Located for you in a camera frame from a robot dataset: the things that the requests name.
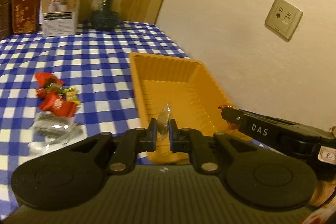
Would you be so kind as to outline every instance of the wall plate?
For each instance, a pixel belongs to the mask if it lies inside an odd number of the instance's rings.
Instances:
[[[265,24],[287,39],[291,39],[303,12],[284,0],[274,0]]]

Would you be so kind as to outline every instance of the blue and white tablecloth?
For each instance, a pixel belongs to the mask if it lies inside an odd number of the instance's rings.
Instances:
[[[79,25],[77,35],[15,35],[0,41],[0,215],[17,208],[9,187],[13,171],[29,160],[27,144],[43,141],[29,130],[41,100],[37,72],[51,72],[79,91],[75,121],[81,139],[103,131],[115,135],[140,126],[128,54],[148,52],[186,57],[155,25],[124,22],[112,32]]]

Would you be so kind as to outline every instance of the round black disc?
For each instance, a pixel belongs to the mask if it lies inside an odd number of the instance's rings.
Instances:
[[[60,210],[95,196],[103,180],[101,169],[89,155],[62,151],[59,156],[51,153],[19,166],[11,188],[19,203],[40,210]]]
[[[249,155],[235,161],[226,184],[239,199],[264,210],[291,210],[305,205],[315,190],[316,177],[305,163],[277,155]]]

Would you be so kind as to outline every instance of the ribbed gray panel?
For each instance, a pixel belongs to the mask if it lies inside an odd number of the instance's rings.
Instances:
[[[137,165],[112,176],[90,201],[67,210],[42,212],[21,206],[5,224],[297,224],[307,208],[264,212],[235,200],[217,177],[192,166]]]

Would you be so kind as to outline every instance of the glass jar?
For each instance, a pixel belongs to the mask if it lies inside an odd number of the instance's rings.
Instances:
[[[121,23],[121,0],[93,0],[91,24],[100,31],[110,31]]]

